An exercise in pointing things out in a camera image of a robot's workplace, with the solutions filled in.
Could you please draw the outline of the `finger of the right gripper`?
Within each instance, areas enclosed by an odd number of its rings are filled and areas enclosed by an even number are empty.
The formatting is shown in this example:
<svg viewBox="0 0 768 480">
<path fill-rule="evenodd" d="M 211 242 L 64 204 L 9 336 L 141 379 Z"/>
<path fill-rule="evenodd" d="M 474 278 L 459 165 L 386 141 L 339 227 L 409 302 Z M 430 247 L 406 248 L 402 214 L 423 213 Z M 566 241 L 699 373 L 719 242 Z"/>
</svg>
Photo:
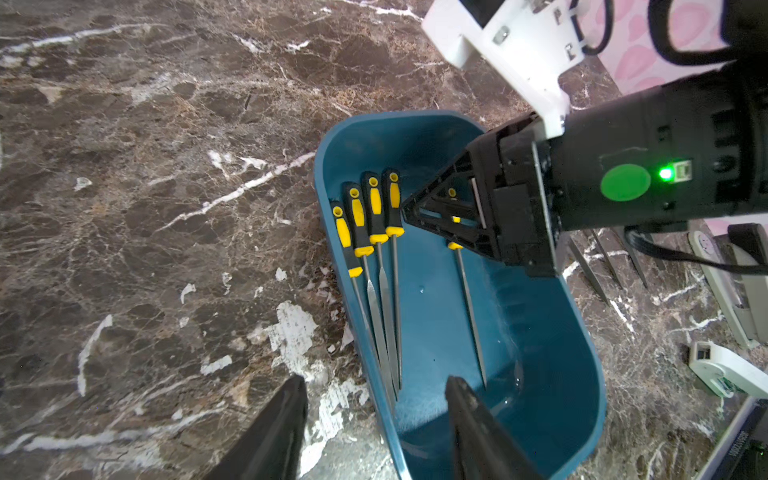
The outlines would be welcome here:
<svg viewBox="0 0 768 480">
<path fill-rule="evenodd" d="M 494 259 L 492 231 L 483 226 L 472 190 L 474 177 L 470 155 L 462 152 L 405 200 L 403 215 L 410 225 Z"/>
</svg>

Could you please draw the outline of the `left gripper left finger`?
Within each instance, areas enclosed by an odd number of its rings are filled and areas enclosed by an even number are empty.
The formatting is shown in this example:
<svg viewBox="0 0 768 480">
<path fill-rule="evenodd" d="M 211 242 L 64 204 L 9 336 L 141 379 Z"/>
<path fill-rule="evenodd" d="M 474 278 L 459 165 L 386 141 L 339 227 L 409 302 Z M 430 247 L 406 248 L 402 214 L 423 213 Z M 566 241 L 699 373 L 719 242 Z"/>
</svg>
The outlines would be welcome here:
<svg viewBox="0 0 768 480">
<path fill-rule="evenodd" d="M 286 380 L 208 479 L 296 479 L 306 421 L 305 379 Z"/>
</svg>

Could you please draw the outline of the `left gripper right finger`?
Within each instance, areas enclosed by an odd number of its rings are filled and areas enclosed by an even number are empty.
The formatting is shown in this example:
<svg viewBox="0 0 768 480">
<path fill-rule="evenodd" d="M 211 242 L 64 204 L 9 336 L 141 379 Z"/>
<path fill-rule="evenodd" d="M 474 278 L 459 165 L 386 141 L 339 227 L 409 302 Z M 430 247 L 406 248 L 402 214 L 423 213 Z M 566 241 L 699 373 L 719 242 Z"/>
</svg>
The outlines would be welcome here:
<svg viewBox="0 0 768 480">
<path fill-rule="evenodd" d="M 453 429 L 454 479 L 543 478 L 463 378 L 448 377 L 445 397 Z"/>
</svg>

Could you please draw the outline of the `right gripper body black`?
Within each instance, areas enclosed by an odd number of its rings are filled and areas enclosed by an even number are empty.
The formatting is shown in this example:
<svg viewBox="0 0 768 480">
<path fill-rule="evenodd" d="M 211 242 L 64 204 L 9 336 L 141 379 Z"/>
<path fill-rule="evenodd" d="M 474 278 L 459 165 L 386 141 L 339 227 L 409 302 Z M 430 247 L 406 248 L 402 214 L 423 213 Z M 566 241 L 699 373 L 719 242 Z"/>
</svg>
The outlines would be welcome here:
<svg viewBox="0 0 768 480">
<path fill-rule="evenodd" d="M 540 167 L 543 122 L 513 119 L 467 145 L 480 230 L 473 250 L 530 277 L 555 277 L 555 244 Z"/>
</svg>

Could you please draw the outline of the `teal plastic storage box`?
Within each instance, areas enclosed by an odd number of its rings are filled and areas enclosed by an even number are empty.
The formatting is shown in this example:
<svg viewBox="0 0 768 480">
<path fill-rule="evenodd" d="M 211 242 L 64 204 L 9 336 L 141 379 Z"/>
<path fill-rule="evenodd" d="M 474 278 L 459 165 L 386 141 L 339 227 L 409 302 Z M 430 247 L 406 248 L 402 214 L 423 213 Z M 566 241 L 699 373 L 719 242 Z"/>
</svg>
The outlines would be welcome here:
<svg viewBox="0 0 768 480">
<path fill-rule="evenodd" d="M 398 242 L 404 380 L 394 411 L 343 257 L 330 201 L 366 170 L 397 169 L 410 194 L 482 133 L 452 111 L 369 114 L 335 125 L 315 158 L 315 188 L 339 288 L 402 479 L 449 479 L 453 432 L 445 388 L 463 378 L 549 479 L 568 477 L 595 449 L 606 395 L 597 352 L 563 279 L 531 278 L 475 253 L 463 257 L 487 373 L 483 387 L 456 258 L 440 237 L 408 227 Z"/>
</svg>

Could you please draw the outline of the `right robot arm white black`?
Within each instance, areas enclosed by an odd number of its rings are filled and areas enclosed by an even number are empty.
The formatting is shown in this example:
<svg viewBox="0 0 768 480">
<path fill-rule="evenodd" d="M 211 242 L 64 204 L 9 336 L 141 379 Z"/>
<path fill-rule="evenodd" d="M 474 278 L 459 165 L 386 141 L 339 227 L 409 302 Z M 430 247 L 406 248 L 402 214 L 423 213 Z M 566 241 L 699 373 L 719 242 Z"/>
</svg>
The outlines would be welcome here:
<svg viewBox="0 0 768 480">
<path fill-rule="evenodd" d="M 559 76 L 589 52 L 564 1 L 437 1 L 423 28 L 455 66 L 483 56 L 530 105 L 469 142 L 402 204 L 405 220 L 531 276 L 557 272 L 568 231 L 622 227 L 656 258 L 690 255 L 645 240 L 696 219 L 767 209 L 767 5 L 726 1 L 723 47 L 678 50 L 680 6 L 653 1 L 660 56 L 699 73 L 572 112 Z"/>
</svg>

